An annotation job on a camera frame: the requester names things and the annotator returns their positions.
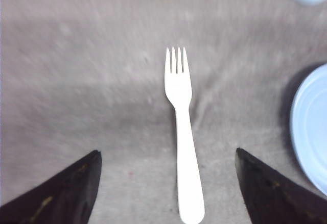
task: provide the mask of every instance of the fork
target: fork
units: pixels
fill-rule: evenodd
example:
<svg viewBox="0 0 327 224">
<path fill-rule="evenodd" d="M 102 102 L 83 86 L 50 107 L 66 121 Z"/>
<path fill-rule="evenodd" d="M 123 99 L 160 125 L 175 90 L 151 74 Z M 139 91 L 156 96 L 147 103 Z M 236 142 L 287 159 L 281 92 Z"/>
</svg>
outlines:
<svg viewBox="0 0 327 224">
<path fill-rule="evenodd" d="M 179 216 L 185 224 L 198 224 L 204 217 L 204 200 L 189 114 L 192 87 L 185 48 L 183 61 L 180 48 L 177 49 L 177 62 L 175 48 L 171 58 L 167 48 L 165 92 L 176 115 Z"/>
</svg>

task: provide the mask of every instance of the fork head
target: fork head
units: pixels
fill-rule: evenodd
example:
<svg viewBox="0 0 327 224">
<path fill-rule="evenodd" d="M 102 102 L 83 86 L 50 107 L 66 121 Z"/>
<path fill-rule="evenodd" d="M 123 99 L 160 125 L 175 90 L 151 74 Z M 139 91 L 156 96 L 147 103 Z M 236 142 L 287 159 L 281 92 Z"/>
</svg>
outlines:
<svg viewBox="0 0 327 224">
<path fill-rule="evenodd" d="M 177 61 L 175 48 L 172 48 L 171 58 L 169 49 L 166 50 L 165 92 L 174 108 L 189 107 L 192 87 L 185 48 L 183 48 L 183 58 L 180 48 L 177 49 Z"/>
</svg>

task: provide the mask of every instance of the fork tine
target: fork tine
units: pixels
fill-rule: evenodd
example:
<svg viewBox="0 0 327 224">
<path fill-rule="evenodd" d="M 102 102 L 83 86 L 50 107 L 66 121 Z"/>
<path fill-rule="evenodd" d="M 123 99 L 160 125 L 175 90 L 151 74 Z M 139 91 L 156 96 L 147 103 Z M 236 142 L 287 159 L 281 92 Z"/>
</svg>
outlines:
<svg viewBox="0 0 327 224">
<path fill-rule="evenodd" d="M 165 62 L 165 74 L 171 73 L 171 66 L 170 66 L 170 53 L 169 49 L 166 50 L 166 62 Z"/>
<path fill-rule="evenodd" d="M 177 73 L 182 73 L 182 56 L 180 53 L 180 48 L 177 49 Z"/>
<path fill-rule="evenodd" d="M 177 73 L 175 48 L 172 48 L 172 73 Z"/>
<path fill-rule="evenodd" d="M 188 57 L 186 55 L 185 47 L 183 47 L 183 72 L 190 75 Z"/>
</svg>

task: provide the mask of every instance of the plate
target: plate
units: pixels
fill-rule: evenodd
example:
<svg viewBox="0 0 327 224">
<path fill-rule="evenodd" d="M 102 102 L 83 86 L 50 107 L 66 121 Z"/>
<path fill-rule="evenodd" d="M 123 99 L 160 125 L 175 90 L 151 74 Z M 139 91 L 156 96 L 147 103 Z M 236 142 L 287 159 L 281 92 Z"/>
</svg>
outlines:
<svg viewBox="0 0 327 224">
<path fill-rule="evenodd" d="M 303 171 L 327 195 L 327 64 L 315 69 L 297 90 L 290 129 Z"/>
</svg>

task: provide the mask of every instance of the gray fabric surface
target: gray fabric surface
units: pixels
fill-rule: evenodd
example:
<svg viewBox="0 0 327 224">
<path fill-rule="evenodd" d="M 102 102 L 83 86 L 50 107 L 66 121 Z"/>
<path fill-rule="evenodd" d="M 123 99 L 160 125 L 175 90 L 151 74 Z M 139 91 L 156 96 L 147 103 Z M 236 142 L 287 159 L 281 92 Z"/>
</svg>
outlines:
<svg viewBox="0 0 327 224">
<path fill-rule="evenodd" d="M 163 83 L 166 47 L 178 45 L 191 70 L 202 223 L 250 223 L 234 167 L 239 146 L 320 194 L 299 169 L 287 124 L 296 85 L 327 57 L 327 3 L 1 3 L 2 203 L 99 149 L 89 223 L 181 223 Z"/>
</svg>

